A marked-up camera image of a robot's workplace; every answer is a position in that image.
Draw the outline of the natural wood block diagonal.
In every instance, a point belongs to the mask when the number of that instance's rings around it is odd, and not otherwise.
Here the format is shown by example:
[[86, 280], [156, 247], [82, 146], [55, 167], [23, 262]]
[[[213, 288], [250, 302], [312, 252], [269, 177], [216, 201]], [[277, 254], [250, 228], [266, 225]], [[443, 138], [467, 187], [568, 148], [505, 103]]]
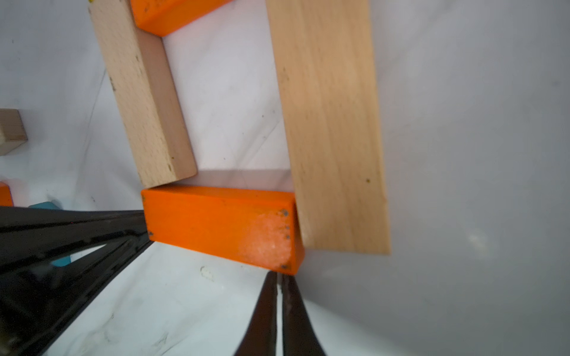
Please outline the natural wood block diagonal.
[[369, 2], [268, 1], [267, 15], [304, 245], [390, 254]]

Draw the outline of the orange block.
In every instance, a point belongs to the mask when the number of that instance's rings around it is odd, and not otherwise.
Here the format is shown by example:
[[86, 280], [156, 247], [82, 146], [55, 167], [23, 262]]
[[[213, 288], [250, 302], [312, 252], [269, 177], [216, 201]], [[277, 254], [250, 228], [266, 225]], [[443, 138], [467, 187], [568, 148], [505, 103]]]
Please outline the orange block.
[[303, 262], [293, 193], [165, 185], [141, 196], [155, 242], [289, 275]]
[[206, 16], [231, 0], [131, 0], [139, 29], [165, 37]]

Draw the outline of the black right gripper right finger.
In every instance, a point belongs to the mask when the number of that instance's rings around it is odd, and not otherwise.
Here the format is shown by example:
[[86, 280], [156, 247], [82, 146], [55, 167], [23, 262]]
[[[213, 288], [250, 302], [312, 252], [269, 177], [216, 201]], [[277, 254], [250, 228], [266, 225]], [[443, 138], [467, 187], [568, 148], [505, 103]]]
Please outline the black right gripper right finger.
[[325, 356], [326, 353], [313, 330], [295, 277], [283, 274], [281, 290], [284, 355]]

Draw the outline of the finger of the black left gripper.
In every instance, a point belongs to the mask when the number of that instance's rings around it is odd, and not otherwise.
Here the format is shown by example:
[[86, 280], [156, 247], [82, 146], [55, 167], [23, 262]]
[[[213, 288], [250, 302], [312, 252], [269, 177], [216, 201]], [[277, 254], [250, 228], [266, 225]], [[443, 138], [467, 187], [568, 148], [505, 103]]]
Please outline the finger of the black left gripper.
[[141, 210], [1, 208], [1, 354], [42, 355], [151, 244]]

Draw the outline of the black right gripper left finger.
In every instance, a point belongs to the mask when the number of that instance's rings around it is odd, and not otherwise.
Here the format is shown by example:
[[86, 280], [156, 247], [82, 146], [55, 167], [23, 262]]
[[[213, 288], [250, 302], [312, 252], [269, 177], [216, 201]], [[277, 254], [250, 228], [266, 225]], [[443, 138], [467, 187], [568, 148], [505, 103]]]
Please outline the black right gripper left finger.
[[274, 271], [267, 273], [249, 326], [235, 351], [235, 356], [276, 354], [277, 276]]

